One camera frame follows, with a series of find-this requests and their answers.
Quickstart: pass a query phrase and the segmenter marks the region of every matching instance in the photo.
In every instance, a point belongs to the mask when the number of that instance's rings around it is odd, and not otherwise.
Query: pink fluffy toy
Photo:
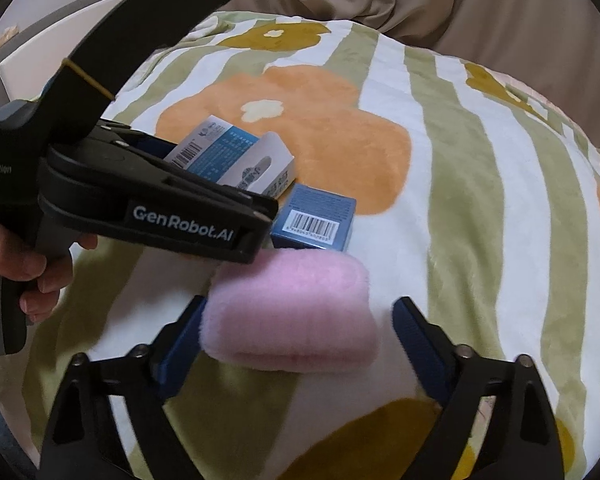
[[[257,370],[344,372],[378,353],[368,272],[345,253],[263,249],[221,264],[202,317],[202,349]]]

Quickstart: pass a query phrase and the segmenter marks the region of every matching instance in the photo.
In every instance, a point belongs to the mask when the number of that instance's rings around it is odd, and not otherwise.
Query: medicine box
[[[271,230],[276,248],[345,251],[356,200],[295,184]]]
[[[296,165],[280,136],[258,138],[210,116],[165,159],[217,184],[278,198],[296,178]]]

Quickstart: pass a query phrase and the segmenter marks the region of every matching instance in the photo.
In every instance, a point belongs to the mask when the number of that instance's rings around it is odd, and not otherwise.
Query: finger
[[[46,258],[0,225],[0,275],[14,282],[33,280],[44,272]]]
[[[95,249],[98,246],[98,235],[83,234],[78,238],[78,243],[83,249]]]
[[[20,308],[35,322],[36,317],[50,314],[59,299],[59,290],[48,294],[39,290],[27,290],[20,297]]]
[[[38,290],[43,294],[55,292],[69,285],[74,278],[74,264],[71,254],[67,254],[48,264],[45,272],[38,278]]]

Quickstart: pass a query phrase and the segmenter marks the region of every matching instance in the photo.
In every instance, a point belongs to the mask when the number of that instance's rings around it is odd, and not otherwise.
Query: striped blanket
[[[299,181],[358,201],[381,349],[347,374],[259,372],[201,354],[166,405],[208,480],[400,478],[439,413],[391,321],[410,296],[455,343],[536,360],[564,466],[600,456],[600,150],[557,108],[484,67],[346,21],[222,12],[155,54],[107,117],[179,142],[216,115],[280,134]],[[3,412],[36,460],[71,355],[126,353],[205,294],[217,263],[101,240],[31,331]],[[475,461],[489,404],[456,478]],[[137,476],[149,479],[124,406]]]

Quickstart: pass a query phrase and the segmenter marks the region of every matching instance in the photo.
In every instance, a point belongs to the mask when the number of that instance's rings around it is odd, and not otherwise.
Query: blue gripper pad
[[[152,376],[158,385],[158,395],[163,400],[171,399],[179,393],[193,361],[200,353],[200,323],[205,305],[206,298],[196,296],[182,317],[171,325],[174,328],[177,326],[180,333],[175,335],[173,344],[152,370]]]
[[[449,369],[448,363],[436,351],[424,329],[421,328],[421,324],[416,320],[415,316],[418,314],[421,318],[420,323],[425,324],[426,320],[409,298],[396,301],[392,311],[394,331],[424,391],[440,406],[445,407],[451,396],[448,378],[453,370]]]
[[[176,144],[159,137],[146,136],[138,141],[136,149],[158,158],[165,158],[176,147]]]

